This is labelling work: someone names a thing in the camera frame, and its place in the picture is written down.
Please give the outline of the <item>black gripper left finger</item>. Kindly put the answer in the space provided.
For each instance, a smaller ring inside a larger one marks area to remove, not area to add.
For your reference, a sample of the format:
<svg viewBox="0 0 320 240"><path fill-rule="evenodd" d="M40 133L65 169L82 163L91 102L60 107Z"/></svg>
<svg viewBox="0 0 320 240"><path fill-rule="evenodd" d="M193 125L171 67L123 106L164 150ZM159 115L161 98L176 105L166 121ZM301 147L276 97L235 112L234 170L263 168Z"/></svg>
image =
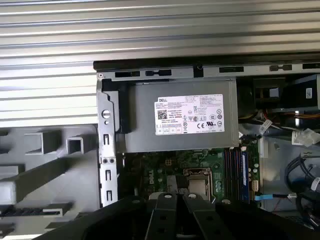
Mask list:
<svg viewBox="0 0 320 240"><path fill-rule="evenodd" d="M48 231L39 240L174 240L177 196L128 196Z"/></svg>

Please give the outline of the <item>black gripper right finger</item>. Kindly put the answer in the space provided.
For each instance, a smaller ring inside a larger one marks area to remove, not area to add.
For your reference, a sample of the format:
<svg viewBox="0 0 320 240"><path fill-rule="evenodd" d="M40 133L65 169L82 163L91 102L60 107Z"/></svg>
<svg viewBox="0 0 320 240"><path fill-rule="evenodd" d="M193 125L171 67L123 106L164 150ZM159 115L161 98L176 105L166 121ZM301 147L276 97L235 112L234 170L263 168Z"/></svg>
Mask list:
<svg viewBox="0 0 320 240"><path fill-rule="evenodd" d="M320 232L242 202L212 204L183 196L204 240L318 240Z"/></svg>

